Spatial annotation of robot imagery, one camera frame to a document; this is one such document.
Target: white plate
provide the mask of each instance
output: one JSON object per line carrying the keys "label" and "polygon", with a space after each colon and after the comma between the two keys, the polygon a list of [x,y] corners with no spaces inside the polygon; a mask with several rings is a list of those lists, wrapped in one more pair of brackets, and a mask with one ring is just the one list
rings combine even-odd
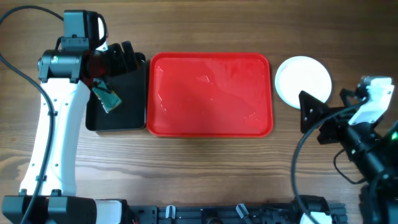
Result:
{"label": "white plate", "polygon": [[326,102],[331,93],[331,78],[317,60],[296,56],[280,65],[276,72],[275,87],[283,101],[300,109],[299,94],[302,90]]}

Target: wood grain surface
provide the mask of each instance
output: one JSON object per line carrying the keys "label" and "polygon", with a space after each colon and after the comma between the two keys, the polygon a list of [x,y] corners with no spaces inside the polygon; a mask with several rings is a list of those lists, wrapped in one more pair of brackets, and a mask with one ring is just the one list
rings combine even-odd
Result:
{"label": "wood grain surface", "polygon": [[[260,52],[272,67],[289,57],[307,55],[331,74],[331,106],[338,93],[353,89],[363,75],[398,80],[397,1],[345,0],[2,0],[0,14],[37,4],[59,14],[87,9],[104,15],[108,42],[130,40],[136,51]],[[35,10],[17,12],[0,27],[0,51],[37,80],[37,59],[52,49],[63,24]],[[290,161],[302,136],[300,111],[285,104],[274,86],[274,129],[262,139],[157,138],[148,130],[97,134],[81,125],[76,156],[78,196],[126,198],[130,205],[236,205],[292,199]],[[0,64],[0,200],[18,193],[32,154],[40,95]],[[378,131],[397,119],[394,93]],[[361,223],[360,185],[351,185],[333,168],[340,145],[321,146],[316,134],[298,161],[303,194],[346,204],[350,223]],[[361,175],[345,155],[338,165],[352,179]],[[0,215],[0,223],[8,221]]]}

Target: black tray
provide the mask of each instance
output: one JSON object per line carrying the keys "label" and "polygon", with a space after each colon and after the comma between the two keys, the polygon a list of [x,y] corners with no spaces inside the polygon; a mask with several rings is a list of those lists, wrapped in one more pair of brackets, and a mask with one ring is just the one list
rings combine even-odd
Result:
{"label": "black tray", "polygon": [[122,103],[106,113],[101,101],[91,92],[86,110],[90,131],[142,129],[146,126],[146,63],[139,61],[133,72],[106,79]]}

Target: red rectangular tray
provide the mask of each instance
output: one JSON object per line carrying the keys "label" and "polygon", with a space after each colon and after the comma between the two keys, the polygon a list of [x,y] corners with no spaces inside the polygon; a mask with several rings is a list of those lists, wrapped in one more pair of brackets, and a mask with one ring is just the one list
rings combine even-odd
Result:
{"label": "red rectangular tray", "polygon": [[257,53],[159,53],[147,128],[156,136],[249,137],[273,127],[267,59]]}

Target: wooden tabletop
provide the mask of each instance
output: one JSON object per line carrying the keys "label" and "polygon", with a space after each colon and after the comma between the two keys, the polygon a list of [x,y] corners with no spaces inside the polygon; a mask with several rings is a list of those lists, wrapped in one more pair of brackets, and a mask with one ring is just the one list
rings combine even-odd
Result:
{"label": "wooden tabletop", "polygon": [[[97,11],[108,25],[110,44],[130,40],[148,59],[157,52],[260,52],[271,64],[271,83],[284,60],[310,56],[330,72],[330,106],[341,106],[339,91],[355,89],[363,75],[398,80],[395,1],[2,0],[0,14],[23,4],[39,4],[59,14],[66,9]],[[38,58],[61,35],[63,24],[55,17],[20,11],[0,27],[0,52],[38,80]],[[77,195],[158,206],[290,201],[290,161],[302,136],[300,111],[272,89],[274,129],[261,139],[157,138],[146,129],[95,133],[85,128],[83,118]],[[0,64],[0,200],[16,195],[24,178],[39,100],[32,85]],[[384,134],[397,114],[396,91],[377,130]],[[299,191],[345,203],[349,222],[361,222],[361,186],[349,184],[333,168],[332,158],[341,146],[321,146],[315,138],[313,134],[300,154]],[[344,154],[338,165],[352,179],[361,178]],[[0,223],[8,223],[2,215]]]}

